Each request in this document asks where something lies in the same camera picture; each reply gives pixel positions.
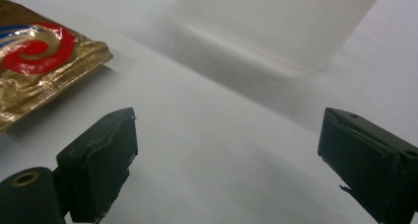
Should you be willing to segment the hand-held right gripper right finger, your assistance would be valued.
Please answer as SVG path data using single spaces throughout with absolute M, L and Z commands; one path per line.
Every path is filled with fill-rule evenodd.
M 379 224 L 410 224 L 418 212 L 418 148 L 412 144 L 359 115 L 327 108 L 317 154 Z

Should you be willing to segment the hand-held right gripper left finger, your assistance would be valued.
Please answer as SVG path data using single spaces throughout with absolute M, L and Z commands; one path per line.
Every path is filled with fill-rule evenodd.
M 138 154 L 135 119 L 132 108 L 110 112 L 56 156 L 74 222 L 101 221 L 117 199 Z

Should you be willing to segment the white plastic container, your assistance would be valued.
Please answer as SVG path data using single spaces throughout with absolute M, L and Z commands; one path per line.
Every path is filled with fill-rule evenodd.
M 288 74 L 325 67 L 378 0 L 176 0 L 197 37 Z

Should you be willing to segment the gold snack packet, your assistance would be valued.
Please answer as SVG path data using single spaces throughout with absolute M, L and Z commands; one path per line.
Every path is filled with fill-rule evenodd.
M 0 0 L 0 134 L 111 59 L 106 43 Z

